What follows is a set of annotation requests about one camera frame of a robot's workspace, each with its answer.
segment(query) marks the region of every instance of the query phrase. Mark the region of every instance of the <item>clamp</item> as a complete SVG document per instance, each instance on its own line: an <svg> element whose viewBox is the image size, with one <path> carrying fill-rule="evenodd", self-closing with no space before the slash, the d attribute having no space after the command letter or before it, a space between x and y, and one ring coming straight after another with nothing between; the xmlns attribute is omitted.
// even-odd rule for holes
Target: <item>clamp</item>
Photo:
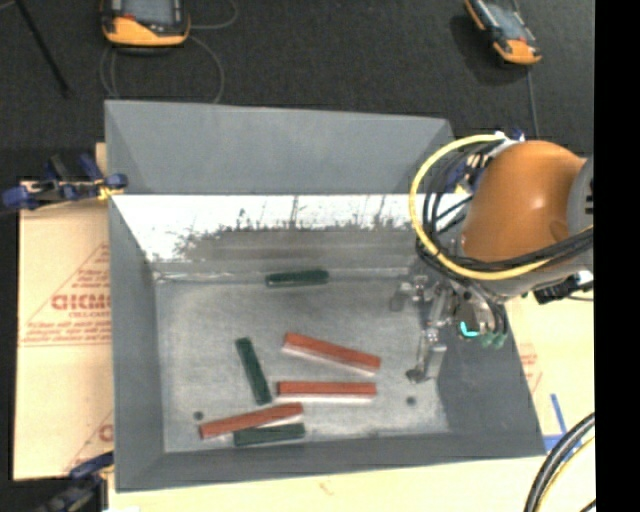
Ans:
<svg viewBox="0 0 640 512"><path fill-rule="evenodd" d="M106 501L106 480L100 472L114 464L113 451L98 455L69 472L72 484L30 512L79 512L98 493Z"/></svg>
<svg viewBox="0 0 640 512"><path fill-rule="evenodd" d="M104 176L95 160L87 153L78 158L84 171L82 179L72 179L59 155L45 164L43 179L9 188L2 193L4 207L9 210L35 210L43 206L93 197L106 198L128 184L124 174Z"/></svg>

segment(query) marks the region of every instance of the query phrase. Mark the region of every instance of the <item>gray bin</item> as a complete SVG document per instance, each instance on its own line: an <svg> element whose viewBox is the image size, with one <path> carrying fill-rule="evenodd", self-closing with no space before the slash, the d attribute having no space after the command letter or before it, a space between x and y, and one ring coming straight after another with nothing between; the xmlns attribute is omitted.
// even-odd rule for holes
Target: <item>gray bin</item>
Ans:
<svg viewBox="0 0 640 512"><path fill-rule="evenodd" d="M418 319L389 308L416 262L406 192L452 139L415 116L106 102L116 486L120 491L544 453L517 350L450 342L415 385ZM272 272L329 283L270 289ZM286 331L376 353L375 375L281 350ZM303 440L236 448L198 424L257 410L233 342L280 379L369 380L368 403L304 403Z"/></svg>

